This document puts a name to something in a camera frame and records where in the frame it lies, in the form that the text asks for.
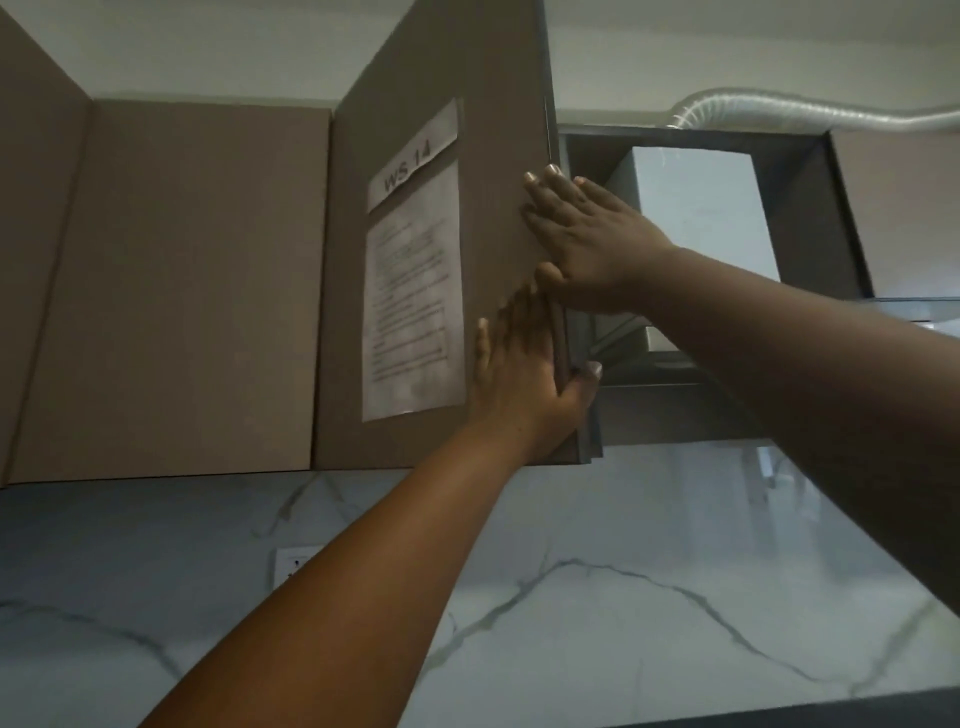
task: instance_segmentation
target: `hand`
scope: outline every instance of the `hand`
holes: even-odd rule
[[[553,258],[537,268],[537,283],[570,308],[590,313],[636,309],[638,288],[653,263],[674,248],[666,235],[599,184],[571,182],[551,164],[543,180],[523,186],[533,201],[523,220]]]
[[[477,327],[468,428],[508,449],[518,465],[542,459],[583,420],[601,374],[589,362],[557,392],[549,306],[525,285],[500,309],[492,333],[486,319]]]

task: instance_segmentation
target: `forearm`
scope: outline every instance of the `forearm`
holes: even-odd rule
[[[395,725],[457,575],[520,465],[509,446],[456,435],[265,601],[144,725]]]
[[[682,249],[636,311],[960,610],[960,342]]]

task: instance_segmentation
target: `white marble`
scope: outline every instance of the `white marble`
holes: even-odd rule
[[[764,478],[756,449],[701,444],[521,472],[404,728],[599,728],[960,684],[960,620],[774,465]],[[401,475],[0,493],[0,724],[134,726],[264,598],[274,549],[330,541]]]

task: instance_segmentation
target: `electrical outlet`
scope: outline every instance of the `electrical outlet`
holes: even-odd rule
[[[323,546],[293,546],[274,552],[274,589],[285,582],[320,552]]]

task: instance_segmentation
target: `white ceiling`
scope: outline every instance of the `white ceiling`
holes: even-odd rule
[[[400,15],[411,0],[103,0]],[[960,0],[545,0],[556,25],[630,27],[681,35],[870,41],[960,41]]]

